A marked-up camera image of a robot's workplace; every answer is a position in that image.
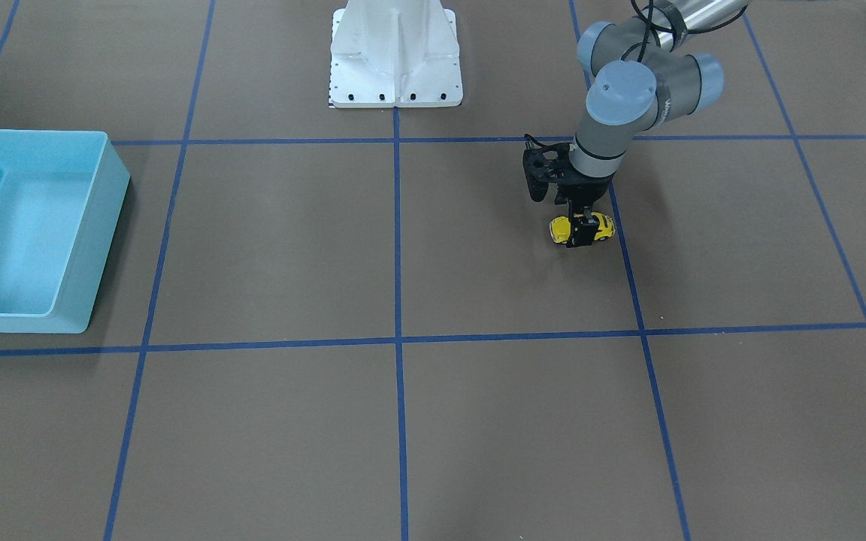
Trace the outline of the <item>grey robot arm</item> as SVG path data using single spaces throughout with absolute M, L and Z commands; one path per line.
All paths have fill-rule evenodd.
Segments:
M 566 213 L 551 219 L 554 243 L 569 249 L 612 237 L 611 218 L 592 205 L 610 189 L 632 141 L 642 132 L 701 112 L 724 92 L 725 73 L 707 53 L 680 56 L 695 35 L 738 20 L 746 1 L 632 2 L 625 22 L 595 22 L 578 38 L 577 59 L 592 77 L 573 140 L 540 144 L 526 138 L 525 177 L 531 199 L 550 186 Z

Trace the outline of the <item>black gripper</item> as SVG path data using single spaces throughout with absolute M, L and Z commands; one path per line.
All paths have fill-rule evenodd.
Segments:
M 573 167 L 553 169 L 556 182 L 556 204 L 566 205 L 565 246 L 568 249 L 581 246 L 578 230 L 582 226 L 582 246 L 591 246 L 597 240 L 598 218 L 592 205 L 601 199 L 610 188 L 614 174 L 605 177 L 582 175 Z

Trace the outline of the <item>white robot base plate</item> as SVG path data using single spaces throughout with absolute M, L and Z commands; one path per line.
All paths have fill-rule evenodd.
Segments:
M 328 103 L 339 109 L 458 107 L 457 18 L 440 1 L 350 1 L 333 11 Z

